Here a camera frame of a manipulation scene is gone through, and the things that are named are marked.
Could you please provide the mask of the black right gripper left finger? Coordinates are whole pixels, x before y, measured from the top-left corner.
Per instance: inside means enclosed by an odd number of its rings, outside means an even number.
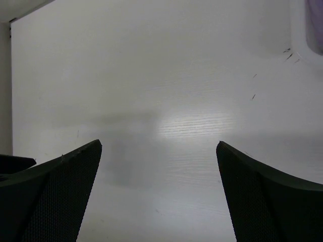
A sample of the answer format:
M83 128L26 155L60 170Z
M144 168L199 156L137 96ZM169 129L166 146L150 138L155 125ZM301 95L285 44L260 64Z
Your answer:
M1 241L76 241L101 153L94 140L40 165L1 155Z

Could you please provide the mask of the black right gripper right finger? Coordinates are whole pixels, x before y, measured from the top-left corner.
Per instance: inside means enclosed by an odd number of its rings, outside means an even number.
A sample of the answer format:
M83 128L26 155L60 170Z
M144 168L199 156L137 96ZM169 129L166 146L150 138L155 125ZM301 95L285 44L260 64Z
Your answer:
M219 171L237 241L322 241L322 185L220 141Z

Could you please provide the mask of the purple t shirt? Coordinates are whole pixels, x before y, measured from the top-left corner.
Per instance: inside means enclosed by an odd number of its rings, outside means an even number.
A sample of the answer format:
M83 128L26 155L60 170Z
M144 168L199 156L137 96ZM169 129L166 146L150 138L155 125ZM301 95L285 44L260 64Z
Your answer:
M309 48L322 55L322 0L305 1L306 42Z

